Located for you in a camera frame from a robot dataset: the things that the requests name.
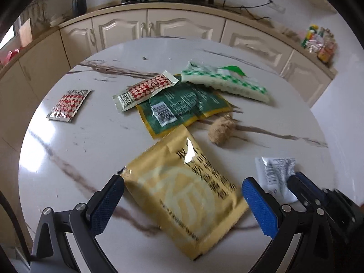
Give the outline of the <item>small white sachet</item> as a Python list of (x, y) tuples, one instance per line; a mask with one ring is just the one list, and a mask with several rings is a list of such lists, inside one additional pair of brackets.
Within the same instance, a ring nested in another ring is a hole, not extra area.
[(295, 158), (256, 157), (258, 183), (271, 194), (279, 204), (290, 204), (297, 201), (296, 196), (288, 189), (288, 179), (295, 175)]

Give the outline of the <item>yellow gold large packet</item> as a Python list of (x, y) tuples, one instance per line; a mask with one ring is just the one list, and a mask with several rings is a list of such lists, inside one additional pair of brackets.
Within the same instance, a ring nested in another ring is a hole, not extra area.
[(241, 192), (209, 162), (183, 125), (121, 172), (135, 202), (192, 260), (208, 252), (241, 219)]

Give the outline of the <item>red checkered sachet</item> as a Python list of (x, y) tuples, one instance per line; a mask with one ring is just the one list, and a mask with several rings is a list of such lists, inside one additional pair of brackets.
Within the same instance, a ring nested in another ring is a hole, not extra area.
[(71, 122), (91, 92), (90, 89), (68, 90), (48, 113), (47, 119)]

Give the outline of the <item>green white checkered package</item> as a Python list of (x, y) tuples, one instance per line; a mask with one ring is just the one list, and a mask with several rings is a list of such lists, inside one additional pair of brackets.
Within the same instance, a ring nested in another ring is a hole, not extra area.
[(181, 72), (181, 81), (203, 85), (266, 104), (270, 102), (267, 89), (248, 77), (237, 66), (213, 67), (190, 61)]

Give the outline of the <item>dark green packet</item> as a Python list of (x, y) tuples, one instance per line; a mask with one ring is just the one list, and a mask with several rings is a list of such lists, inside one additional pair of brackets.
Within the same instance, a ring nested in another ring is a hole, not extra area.
[(166, 136), (179, 125), (189, 126), (195, 121), (232, 111), (228, 101), (212, 88), (181, 81), (136, 108), (153, 139)]

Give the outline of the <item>red white checkered stick packet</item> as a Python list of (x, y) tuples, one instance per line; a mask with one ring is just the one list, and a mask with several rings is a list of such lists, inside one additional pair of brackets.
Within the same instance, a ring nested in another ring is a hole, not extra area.
[(141, 81), (122, 92), (114, 95), (115, 106), (119, 112), (130, 110), (150, 99), (166, 88), (171, 88), (179, 82), (178, 78), (168, 71)]

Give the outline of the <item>cream lower kitchen cabinets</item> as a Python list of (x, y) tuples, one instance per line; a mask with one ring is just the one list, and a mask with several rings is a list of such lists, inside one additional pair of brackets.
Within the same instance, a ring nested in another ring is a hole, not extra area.
[(47, 94), (59, 80), (73, 88), (91, 81), (91, 100), (73, 122), (46, 121), (32, 131), (45, 142), (56, 129), (66, 140), (97, 145), (129, 137), (148, 139), (134, 112), (119, 114), (111, 95), (126, 83), (161, 71), (178, 73), (188, 61), (237, 65), (271, 94), (270, 107), (245, 101), (240, 132), (297, 143), (327, 152), (317, 121), (308, 111), (334, 73), (274, 30), (200, 6), (136, 6), (101, 10), (43, 33), (1, 70), (1, 150), (19, 152), (31, 118), (52, 107)]

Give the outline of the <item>condiment bottles group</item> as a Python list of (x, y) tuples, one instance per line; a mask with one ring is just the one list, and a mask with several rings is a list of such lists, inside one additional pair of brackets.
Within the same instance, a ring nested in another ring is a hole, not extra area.
[(337, 50), (334, 34), (328, 28), (311, 24), (301, 46), (325, 65), (330, 65)]

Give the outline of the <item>wooden cutting board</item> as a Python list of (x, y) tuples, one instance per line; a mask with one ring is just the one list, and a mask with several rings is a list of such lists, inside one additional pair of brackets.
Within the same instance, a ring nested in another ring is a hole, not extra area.
[(33, 35), (31, 31), (31, 18), (29, 18), (20, 28), (19, 28), (20, 44), (22, 48), (25, 48), (33, 41)]

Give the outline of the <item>black electric kettle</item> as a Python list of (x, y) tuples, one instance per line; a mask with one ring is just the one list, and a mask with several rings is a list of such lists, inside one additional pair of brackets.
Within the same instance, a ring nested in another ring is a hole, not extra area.
[(86, 14), (87, 1), (86, 0), (72, 0), (72, 16), (78, 17)]

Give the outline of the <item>wall power socket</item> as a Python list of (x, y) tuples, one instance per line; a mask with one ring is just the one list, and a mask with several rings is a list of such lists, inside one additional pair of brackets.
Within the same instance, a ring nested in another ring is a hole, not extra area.
[(273, 10), (275, 10), (276, 12), (279, 12), (280, 14), (284, 14), (286, 12), (286, 8), (273, 2), (272, 0), (269, 0), (268, 2), (268, 7), (272, 8)]

